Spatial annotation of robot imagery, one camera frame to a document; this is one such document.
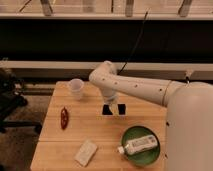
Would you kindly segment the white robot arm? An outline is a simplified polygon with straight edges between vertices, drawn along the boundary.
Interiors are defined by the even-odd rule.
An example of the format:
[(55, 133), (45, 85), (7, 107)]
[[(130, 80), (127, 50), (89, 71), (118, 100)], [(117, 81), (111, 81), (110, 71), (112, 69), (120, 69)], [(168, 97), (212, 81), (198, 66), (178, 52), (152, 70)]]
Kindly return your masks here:
[(213, 171), (213, 85), (122, 76), (111, 61), (89, 74), (103, 101), (119, 93), (164, 110), (164, 171)]

